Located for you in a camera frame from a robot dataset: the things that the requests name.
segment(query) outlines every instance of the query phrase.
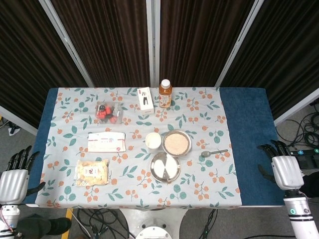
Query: orange berry pattern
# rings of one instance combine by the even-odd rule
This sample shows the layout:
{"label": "orange berry pattern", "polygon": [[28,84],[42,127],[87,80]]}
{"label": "orange berry pattern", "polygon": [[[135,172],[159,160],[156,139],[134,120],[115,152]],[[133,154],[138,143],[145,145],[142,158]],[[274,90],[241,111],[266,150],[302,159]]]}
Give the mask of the orange berry pattern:
{"label": "orange berry pattern", "polygon": [[[209,208],[241,205],[226,114],[219,90],[211,87],[174,88],[171,106],[159,107],[158,89],[151,88],[154,114],[144,115],[138,88],[59,88],[44,152],[36,202],[41,207],[70,208]],[[97,101],[118,103],[119,124],[99,121]],[[185,131],[191,151],[180,158],[174,182],[161,183],[150,172],[156,153],[145,145],[150,132],[163,138],[170,130]],[[89,133],[124,132],[124,152],[88,152]],[[199,157],[202,151],[228,152]],[[77,161],[107,159],[108,184],[74,185]]]}

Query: clear plastic container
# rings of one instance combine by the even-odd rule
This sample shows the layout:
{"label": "clear plastic container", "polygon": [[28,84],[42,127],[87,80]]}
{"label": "clear plastic container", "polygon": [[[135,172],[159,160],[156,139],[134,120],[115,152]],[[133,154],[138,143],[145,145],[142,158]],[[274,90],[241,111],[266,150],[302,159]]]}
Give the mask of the clear plastic container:
{"label": "clear plastic container", "polygon": [[168,79],[161,81],[159,85],[159,107],[168,108],[171,103],[172,86]]}

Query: white robotic hand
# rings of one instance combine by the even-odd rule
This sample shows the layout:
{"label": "white robotic hand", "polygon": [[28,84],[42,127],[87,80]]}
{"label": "white robotic hand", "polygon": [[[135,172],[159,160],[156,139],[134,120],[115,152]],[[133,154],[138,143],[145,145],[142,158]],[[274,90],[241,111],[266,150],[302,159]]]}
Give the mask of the white robotic hand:
{"label": "white robotic hand", "polygon": [[299,192],[304,184],[297,159],[290,156],[287,146],[281,141],[271,142],[277,151],[269,144],[260,145],[271,159],[275,181],[280,189],[285,191],[284,202],[290,222],[297,239],[319,239],[314,218],[310,212],[307,198]]}
{"label": "white robotic hand", "polygon": [[20,210],[18,205],[27,195],[38,192],[43,188],[44,182],[34,189],[27,189],[29,172],[32,163],[39,152],[28,159],[31,146],[16,153],[10,159],[8,167],[0,179],[0,238],[14,238],[13,229],[16,228]]}

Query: spoon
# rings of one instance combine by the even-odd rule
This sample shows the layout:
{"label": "spoon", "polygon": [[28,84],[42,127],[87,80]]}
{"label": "spoon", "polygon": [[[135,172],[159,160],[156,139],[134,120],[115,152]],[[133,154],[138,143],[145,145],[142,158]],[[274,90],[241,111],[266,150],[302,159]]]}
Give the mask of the spoon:
{"label": "spoon", "polygon": [[228,149],[219,150],[219,151],[215,151],[215,152],[204,151],[204,152],[202,152],[200,155],[201,155],[202,157],[207,158],[207,157],[211,156],[212,154],[224,153],[224,152],[227,152],[227,151],[228,151]]}

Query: dark curtain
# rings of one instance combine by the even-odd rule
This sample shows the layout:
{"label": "dark curtain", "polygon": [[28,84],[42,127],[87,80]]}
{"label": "dark curtain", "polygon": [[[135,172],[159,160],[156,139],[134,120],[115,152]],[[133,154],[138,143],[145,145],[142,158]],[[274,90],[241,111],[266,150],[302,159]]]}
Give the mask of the dark curtain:
{"label": "dark curtain", "polygon": [[0,1],[0,105],[38,127],[53,87],[87,87],[37,0]]}
{"label": "dark curtain", "polygon": [[253,0],[161,0],[160,79],[214,86]]}
{"label": "dark curtain", "polygon": [[145,0],[52,0],[96,87],[150,85]]}
{"label": "dark curtain", "polygon": [[319,87],[319,1],[265,1],[223,87],[266,88],[274,118]]}

